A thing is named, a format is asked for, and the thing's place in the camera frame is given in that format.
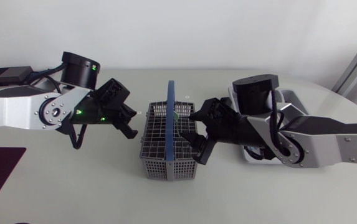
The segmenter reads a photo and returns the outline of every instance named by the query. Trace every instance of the white table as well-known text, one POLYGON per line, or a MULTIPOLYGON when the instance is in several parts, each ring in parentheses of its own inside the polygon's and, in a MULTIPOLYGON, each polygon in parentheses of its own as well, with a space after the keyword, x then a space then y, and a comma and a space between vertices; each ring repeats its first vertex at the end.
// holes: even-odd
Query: white table
MULTIPOLYGON (((76 151, 57 131, 0 128, 0 146, 27 151, 0 191, 0 223, 357 223, 357 164, 321 169, 246 164, 239 148, 219 143, 196 178, 148 180, 140 139, 149 102, 167 98, 175 80, 176 100, 199 109, 203 101, 228 96, 252 70, 103 70, 98 87, 113 77, 131 95, 126 104, 142 111, 126 139, 112 125, 91 125, 76 151)), ((308 112, 357 123, 357 106, 318 85, 280 77, 308 112)), ((204 125, 198 131, 205 134, 204 125)))

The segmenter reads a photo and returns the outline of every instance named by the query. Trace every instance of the cable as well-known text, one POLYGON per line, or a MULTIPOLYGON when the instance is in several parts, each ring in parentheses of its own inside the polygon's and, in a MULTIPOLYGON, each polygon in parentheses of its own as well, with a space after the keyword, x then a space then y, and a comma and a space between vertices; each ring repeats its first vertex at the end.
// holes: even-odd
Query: cable
POLYGON ((285 115, 284 115, 284 113, 283 113, 282 111, 278 111, 278 114, 280 114, 280 117, 279 117, 277 129, 279 129, 279 127, 280 127, 280 125, 282 124, 283 119, 284 119, 284 117, 285 117, 285 115))
POLYGON ((62 63, 58 67, 53 68, 53 69, 48 69, 48 70, 44 70, 41 72, 34 72, 34 73, 32 73, 31 77, 29 77, 26 80, 26 83, 31 84, 32 82, 34 82, 34 80, 37 80, 39 78, 44 78, 48 75, 57 73, 57 72, 61 71, 62 69, 64 69, 66 66, 67 66, 66 63, 62 63))
POLYGON ((270 137, 272 144, 282 153, 283 149, 280 145, 279 138, 278 138, 278 130, 277 130, 277 102, 275 100, 275 92, 274 90, 271 91, 271 98, 272 98, 272 112, 270 117, 270 137))
POLYGON ((244 146, 243 148, 246 150, 246 152, 249 154, 249 156, 251 156, 253 159, 256 159, 256 160, 264 159, 263 155, 259 155, 255 152, 251 151, 248 146, 244 146))
POLYGON ((56 91, 58 91, 58 93, 62 93, 62 92, 60 91, 59 84, 58 84, 53 78, 51 78, 51 77, 48 76, 48 75, 45 76, 44 78, 50 80, 50 81, 52 82, 52 84, 54 84, 54 86, 55 86, 55 88, 56 88, 56 91))

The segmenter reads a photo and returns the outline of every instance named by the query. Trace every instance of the black motor housing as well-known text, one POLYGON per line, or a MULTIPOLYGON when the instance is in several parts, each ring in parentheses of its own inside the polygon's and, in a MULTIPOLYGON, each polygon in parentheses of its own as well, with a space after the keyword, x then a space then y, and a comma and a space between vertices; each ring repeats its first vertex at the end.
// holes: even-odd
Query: black motor housing
POLYGON ((98 62, 70 52, 64 52, 62 61, 66 63, 66 67, 62 72, 60 81, 92 90, 95 89, 97 76, 101 68, 98 62))

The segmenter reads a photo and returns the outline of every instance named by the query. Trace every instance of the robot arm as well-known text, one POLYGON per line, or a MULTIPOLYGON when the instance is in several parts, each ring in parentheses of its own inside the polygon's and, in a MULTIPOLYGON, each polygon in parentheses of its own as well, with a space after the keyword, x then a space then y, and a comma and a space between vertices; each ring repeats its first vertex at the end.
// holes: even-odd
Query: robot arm
POLYGON ((262 159, 276 157, 289 167, 357 163, 357 124, 308 116, 292 103, 277 103, 275 75, 244 78, 233 84, 240 113, 229 106, 229 99, 206 100, 190 118, 206 125, 207 137, 182 133, 198 150, 194 158, 198 163, 206 164, 217 142, 257 147, 262 149, 258 155, 262 159), (269 93, 270 108, 265 106, 269 93))
POLYGON ((18 86, 4 86, 8 84, 7 70, 1 69, 4 73, 0 73, 0 126, 56 129, 68 134, 76 149, 81 146, 88 124, 112 124, 127 138, 134 138, 138 131, 132 130, 128 123, 136 112, 124 104, 130 92, 113 78, 95 90, 100 65, 93 60, 64 52, 62 61, 63 64, 54 70, 31 73, 23 78, 21 73, 14 74, 12 78, 22 79, 18 86), (61 69, 61 82, 50 78, 30 85, 61 69), (82 124, 78 140, 73 124, 82 124))

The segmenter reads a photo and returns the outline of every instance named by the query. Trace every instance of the green object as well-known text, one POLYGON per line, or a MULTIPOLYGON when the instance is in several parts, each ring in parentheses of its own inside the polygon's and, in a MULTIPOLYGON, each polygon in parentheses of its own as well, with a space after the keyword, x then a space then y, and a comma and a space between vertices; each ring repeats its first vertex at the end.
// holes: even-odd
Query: green object
POLYGON ((175 120, 176 122, 178 122, 178 120, 179 120, 179 114, 177 114, 177 112, 174 111, 173 116, 174 116, 174 120, 175 120))
MULTIPOLYGON (((180 119, 180 117, 179 117, 179 114, 175 111, 173 113, 173 118, 174 118, 175 123, 178 123, 178 120, 180 119)), ((176 126, 178 136, 181 137, 181 135, 179 134, 178 125, 175 124, 175 126, 176 126)))

